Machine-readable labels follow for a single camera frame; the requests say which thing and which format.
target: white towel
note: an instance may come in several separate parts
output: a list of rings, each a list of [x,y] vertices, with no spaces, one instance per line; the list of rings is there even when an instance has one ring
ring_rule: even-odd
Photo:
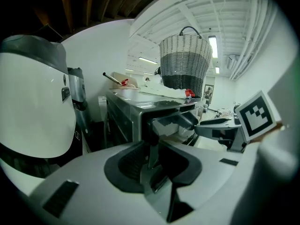
[[[165,96],[168,98],[187,98],[186,89],[172,89],[160,83],[151,81],[145,82],[144,86],[140,86],[141,92]]]

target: white ceiling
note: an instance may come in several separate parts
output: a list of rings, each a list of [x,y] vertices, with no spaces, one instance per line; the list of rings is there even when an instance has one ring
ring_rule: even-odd
[[[159,44],[179,34],[185,26],[193,26],[205,39],[217,37],[218,58],[213,58],[207,75],[230,76],[227,59],[240,55],[248,30],[251,0],[156,0],[135,19],[129,40],[127,69],[154,73],[159,67]],[[184,33],[195,34],[192,29]],[[143,57],[158,64],[139,60]]]

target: black slot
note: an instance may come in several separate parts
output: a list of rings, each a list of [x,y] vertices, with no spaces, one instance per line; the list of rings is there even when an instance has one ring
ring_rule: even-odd
[[[191,105],[191,106],[181,107],[181,108],[179,108],[179,112],[186,112],[186,111],[193,110],[193,109],[195,109],[195,104]]]
[[[104,165],[106,178],[118,189],[127,193],[144,193],[140,184],[141,169],[145,162],[144,142],[132,143],[130,147],[110,157]]]
[[[237,161],[234,161],[234,160],[230,160],[230,159],[227,159],[227,158],[223,158],[220,160],[221,163],[226,163],[226,164],[230,164],[230,165],[233,165],[233,166],[236,166],[239,162]]]
[[[163,170],[163,167],[160,165],[157,168],[156,173],[152,176],[150,180],[150,186],[154,193],[156,193],[167,181],[168,176],[166,172]]]
[[[228,120],[231,120],[231,119],[227,119],[227,118],[219,118],[219,119],[206,120],[206,121],[200,122],[200,125],[214,125],[214,124],[221,124],[221,123],[227,122]]]
[[[79,184],[76,182],[65,181],[49,198],[43,208],[59,218],[78,186]]]
[[[167,222],[171,223],[183,216],[189,214],[194,211],[192,207],[190,207],[186,202],[181,202],[176,187],[172,185],[172,194],[171,194],[171,203],[169,208],[169,213],[167,217]]]
[[[199,159],[166,142],[159,143],[158,153],[163,169],[177,188],[191,185],[202,171]]]

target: black and white basket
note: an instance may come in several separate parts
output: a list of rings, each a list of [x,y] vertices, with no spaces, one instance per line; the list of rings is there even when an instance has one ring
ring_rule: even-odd
[[[212,48],[196,29],[198,35],[171,36],[160,47],[160,69],[164,86],[173,89],[191,89],[201,97],[205,74],[210,65]]]

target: red clip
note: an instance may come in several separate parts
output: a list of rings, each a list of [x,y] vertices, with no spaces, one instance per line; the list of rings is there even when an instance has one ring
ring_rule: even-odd
[[[195,97],[195,93],[191,89],[186,89],[186,96],[187,97]]]
[[[125,79],[125,80],[123,80],[121,83],[122,83],[122,86],[127,86],[127,84],[128,84],[128,78]]]

